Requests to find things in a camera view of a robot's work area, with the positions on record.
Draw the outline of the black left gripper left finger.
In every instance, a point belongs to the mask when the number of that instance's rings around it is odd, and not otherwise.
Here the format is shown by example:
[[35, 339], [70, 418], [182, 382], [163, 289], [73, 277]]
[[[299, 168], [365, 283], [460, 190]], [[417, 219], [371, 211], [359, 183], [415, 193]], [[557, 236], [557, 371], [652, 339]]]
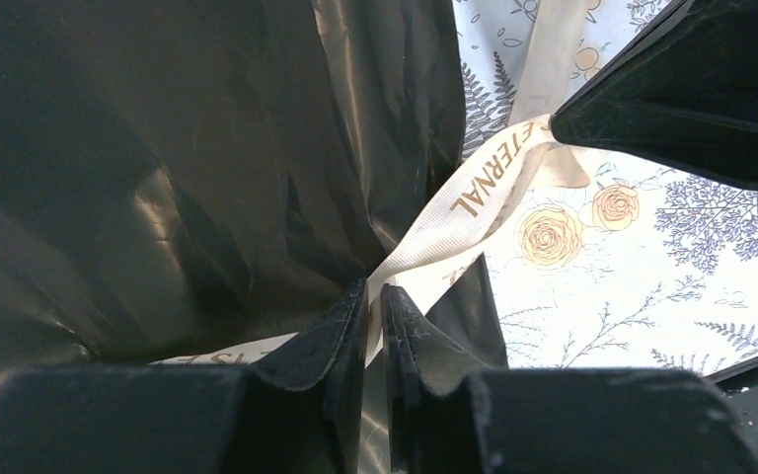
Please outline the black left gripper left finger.
[[364, 281], [250, 364], [38, 366], [0, 385], [0, 473], [353, 473]]

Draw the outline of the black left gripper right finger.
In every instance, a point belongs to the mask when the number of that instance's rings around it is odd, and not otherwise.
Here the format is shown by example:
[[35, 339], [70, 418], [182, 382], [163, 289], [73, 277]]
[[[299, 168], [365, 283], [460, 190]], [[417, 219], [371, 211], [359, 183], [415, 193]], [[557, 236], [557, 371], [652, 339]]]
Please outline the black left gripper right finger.
[[757, 473], [716, 388], [678, 369], [494, 369], [382, 290], [391, 467], [404, 473]]

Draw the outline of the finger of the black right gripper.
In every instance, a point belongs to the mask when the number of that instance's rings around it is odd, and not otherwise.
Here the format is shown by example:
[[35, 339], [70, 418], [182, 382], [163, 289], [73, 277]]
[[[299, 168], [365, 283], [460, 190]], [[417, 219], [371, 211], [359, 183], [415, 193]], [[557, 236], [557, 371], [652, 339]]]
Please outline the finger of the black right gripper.
[[758, 191], [758, 1], [673, 1], [553, 115], [561, 143]]

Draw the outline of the cream ribbon with gold text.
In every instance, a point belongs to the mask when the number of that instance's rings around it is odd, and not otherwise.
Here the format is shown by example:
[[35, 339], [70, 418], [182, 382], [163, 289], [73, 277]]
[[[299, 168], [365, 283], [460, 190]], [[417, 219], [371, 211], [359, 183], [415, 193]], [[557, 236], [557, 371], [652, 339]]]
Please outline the cream ribbon with gold text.
[[187, 234], [242, 332], [173, 362], [267, 353], [346, 284], [432, 306], [540, 175], [585, 1], [267, 1], [244, 12], [226, 91], [250, 161], [176, 178]]

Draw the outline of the black wrapping paper sheet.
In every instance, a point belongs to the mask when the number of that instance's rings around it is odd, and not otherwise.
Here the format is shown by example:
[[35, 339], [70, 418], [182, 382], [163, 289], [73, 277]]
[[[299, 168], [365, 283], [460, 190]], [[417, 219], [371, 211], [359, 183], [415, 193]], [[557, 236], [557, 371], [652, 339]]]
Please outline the black wrapping paper sheet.
[[[228, 96], [241, 15], [267, 1], [0, 1], [0, 385], [38, 366], [149, 365], [242, 332], [229, 279], [193, 242], [176, 178], [250, 161]], [[502, 365], [477, 259], [428, 322]], [[368, 313], [358, 467], [389, 439]]]

